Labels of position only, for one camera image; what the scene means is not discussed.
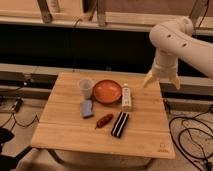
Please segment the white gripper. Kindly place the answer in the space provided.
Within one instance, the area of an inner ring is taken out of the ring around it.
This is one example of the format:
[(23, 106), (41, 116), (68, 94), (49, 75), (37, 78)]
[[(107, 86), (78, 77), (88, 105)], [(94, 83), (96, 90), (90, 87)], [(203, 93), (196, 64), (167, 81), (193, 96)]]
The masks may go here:
[(156, 61), (152, 64), (152, 71), (149, 71), (144, 78), (143, 87), (146, 88), (149, 84), (152, 84), (157, 78), (170, 78), (170, 82), (175, 86), (177, 90), (180, 89), (180, 79), (177, 75), (178, 64), (163, 65)]

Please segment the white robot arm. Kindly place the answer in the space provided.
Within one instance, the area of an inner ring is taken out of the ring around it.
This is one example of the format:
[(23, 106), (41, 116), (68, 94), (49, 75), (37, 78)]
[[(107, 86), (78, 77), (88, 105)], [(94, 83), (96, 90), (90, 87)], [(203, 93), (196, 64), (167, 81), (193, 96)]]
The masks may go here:
[(193, 23), (188, 17), (162, 22), (150, 30), (149, 39), (156, 51), (144, 87), (168, 79), (179, 89), (179, 59), (213, 79), (213, 43), (193, 38), (193, 31)]

